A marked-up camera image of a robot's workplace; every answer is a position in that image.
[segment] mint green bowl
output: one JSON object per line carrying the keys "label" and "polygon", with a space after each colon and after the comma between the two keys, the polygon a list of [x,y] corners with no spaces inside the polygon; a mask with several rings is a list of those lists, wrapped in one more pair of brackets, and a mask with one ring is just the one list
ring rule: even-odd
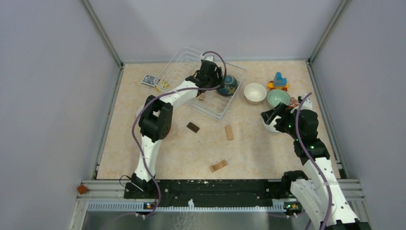
{"label": "mint green bowl", "polygon": [[285,105],[289,105],[290,100],[289,94],[283,90],[271,90],[267,95],[267,102],[271,108],[275,108],[281,102]]}

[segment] brown chocolate piece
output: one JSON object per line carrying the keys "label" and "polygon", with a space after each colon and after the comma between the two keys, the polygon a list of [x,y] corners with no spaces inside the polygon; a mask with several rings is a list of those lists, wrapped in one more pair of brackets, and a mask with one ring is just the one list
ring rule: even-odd
{"label": "brown chocolate piece", "polygon": [[197,131],[199,131],[199,127],[195,124],[193,124],[192,122],[189,122],[189,124],[186,126],[188,127],[191,131],[197,133]]}

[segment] playing card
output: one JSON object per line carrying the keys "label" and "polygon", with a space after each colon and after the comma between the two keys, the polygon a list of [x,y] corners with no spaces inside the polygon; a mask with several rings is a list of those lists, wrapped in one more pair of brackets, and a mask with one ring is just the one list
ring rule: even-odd
{"label": "playing card", "polygon": [[149,74],[145,75],[142,79],[141,83],[144,85],[149,85],[151,87],[155,87],[155,85],[159,82],[159,78],[151,76]]}

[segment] small wooden piece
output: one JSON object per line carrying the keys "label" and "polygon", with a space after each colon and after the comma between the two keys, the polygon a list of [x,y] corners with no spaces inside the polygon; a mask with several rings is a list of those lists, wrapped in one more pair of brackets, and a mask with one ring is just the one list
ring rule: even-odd
{"label": "small wooden piece", "polygon": [[210,169],[212,170],[212,173],[213,173],[213,172],[215,172],[215,171],[217,171],[217,170],[219,170],[221,168],[226,167],[227,165],[228,165],[227,162],[225,160],[222,160],[219,163],[210,166]]}
{"label": "small wooden piece", "polygon": [[78,192],[79,192],[80,195],[82,195],[82,194],[87,193],[88,189],[84,185],[81,185],[81,186],[78,187]]}
{"label": "small wooden piece", "polygon": [[191,131],[197,133],[197,131],[199,131],[199,127],[195,124],[193,124],[192,122],[189,122],[189,124],[186,126],[188,127]]}
{"label": "small wooden piece", "polygon": [[234,140],[233,130],[231,129],[231,125],[226,126],[226,135],[227,140]]}
{"label": "small wooden piece", "polygon": [[205,95],[204,93],[199,95],[199,101],[204,101]]}

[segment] round decorated object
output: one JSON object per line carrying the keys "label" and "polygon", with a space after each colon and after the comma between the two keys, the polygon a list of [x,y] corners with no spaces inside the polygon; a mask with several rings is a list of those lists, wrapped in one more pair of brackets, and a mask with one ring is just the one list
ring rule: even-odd
{"label": "round decorated object", "polygon": [[223,96],[232,96],[236,92],[237,87],[237,79],[231,75],[226,75],[226,78],[224,79],[224,87],[218,88],[217,93]]}

